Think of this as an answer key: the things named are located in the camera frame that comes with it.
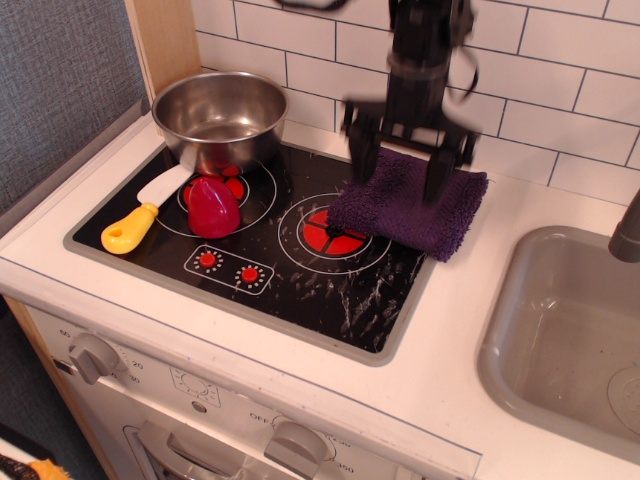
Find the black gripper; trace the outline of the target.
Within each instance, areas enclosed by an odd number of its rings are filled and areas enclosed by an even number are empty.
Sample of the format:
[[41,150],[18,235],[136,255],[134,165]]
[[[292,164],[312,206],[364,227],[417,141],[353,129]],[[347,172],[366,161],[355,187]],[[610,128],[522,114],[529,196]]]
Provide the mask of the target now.
[[352,176],[366,183],[374,174],[382,141],[432,154],[428,160],[425,203],[436,202],[456,165],[472,162],[478,133],[448,118],[443,100],[448,59],[418,64],[390,54],[384,100],[346,99],[342,129],[348,137]]

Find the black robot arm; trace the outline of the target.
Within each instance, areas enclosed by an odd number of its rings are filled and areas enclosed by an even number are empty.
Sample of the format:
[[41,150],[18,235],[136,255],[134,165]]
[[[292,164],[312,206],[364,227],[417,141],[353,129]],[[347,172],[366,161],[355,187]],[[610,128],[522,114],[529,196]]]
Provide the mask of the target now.
[[393,43],[383,101],[345,101],[353,180],[374,174],[381,142],[428,153],[425,203],[439,200],[453,171],[472,162],[478,133],[447,117],[443,109],[453,51],[470,35],[469,1],[391,1]]

